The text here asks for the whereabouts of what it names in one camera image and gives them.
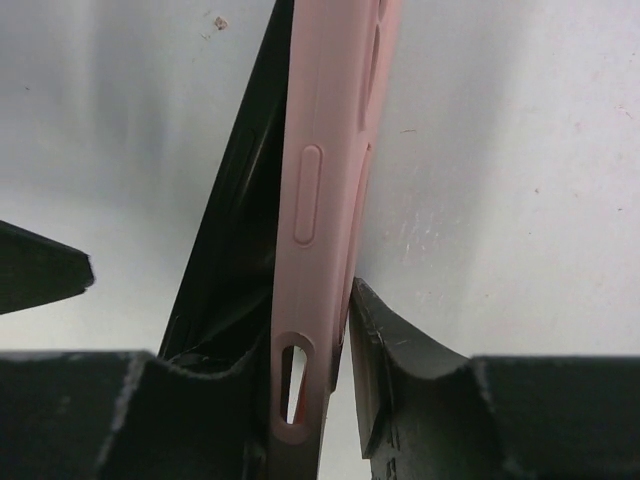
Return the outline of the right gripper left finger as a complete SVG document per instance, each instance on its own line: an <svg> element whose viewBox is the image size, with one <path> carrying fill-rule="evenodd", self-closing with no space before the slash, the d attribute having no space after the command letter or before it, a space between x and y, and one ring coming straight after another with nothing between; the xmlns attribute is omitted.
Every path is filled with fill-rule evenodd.
<svg viewBox="0 0 640 480"><path fill-rule="evenodd" d="M253 479L263 338L188 366L145 351L1 356L5 479Z"/></svg>

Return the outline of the phone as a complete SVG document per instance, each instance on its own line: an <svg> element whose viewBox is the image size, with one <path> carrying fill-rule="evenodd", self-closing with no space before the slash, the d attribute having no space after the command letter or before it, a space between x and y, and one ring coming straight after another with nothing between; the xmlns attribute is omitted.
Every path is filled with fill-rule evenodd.
<svg viewBox="0 0 640 480"><path fill-rule="evenodd" d="M265 304L273 285L294 4L278 1L169 317L175 360Z"/></svg>

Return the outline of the pink silicone phone case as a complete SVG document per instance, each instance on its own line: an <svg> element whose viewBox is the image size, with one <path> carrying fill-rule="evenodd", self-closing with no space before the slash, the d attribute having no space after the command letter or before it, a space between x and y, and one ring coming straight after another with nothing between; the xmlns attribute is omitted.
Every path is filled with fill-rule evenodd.
<svg viewBox="0 0 640 480"><path fill-rule="evenodd" d="M294 5L271 314L272 479L317 476L397 1Z"/></svg>

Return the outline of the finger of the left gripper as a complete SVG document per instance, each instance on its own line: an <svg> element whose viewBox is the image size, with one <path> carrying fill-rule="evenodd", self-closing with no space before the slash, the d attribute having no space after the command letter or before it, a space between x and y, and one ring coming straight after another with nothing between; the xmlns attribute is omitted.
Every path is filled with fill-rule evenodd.
<svg viewBox="0 0 640 480"><path fill-rule="evenodd" d="M83 294L94 283L84 252L3 221L1 313Z"/></svg>

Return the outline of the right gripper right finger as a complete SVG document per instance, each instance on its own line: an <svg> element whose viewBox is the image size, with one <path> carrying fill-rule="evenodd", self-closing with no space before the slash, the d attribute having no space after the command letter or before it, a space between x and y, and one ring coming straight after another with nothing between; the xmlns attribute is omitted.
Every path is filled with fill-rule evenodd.
<svg viewBox="0 0 640 480"><path fill-rule="evenodd" d="M362 280L350 299L362 455L375 479L635 479L639 360L476 356Z"/></svg>

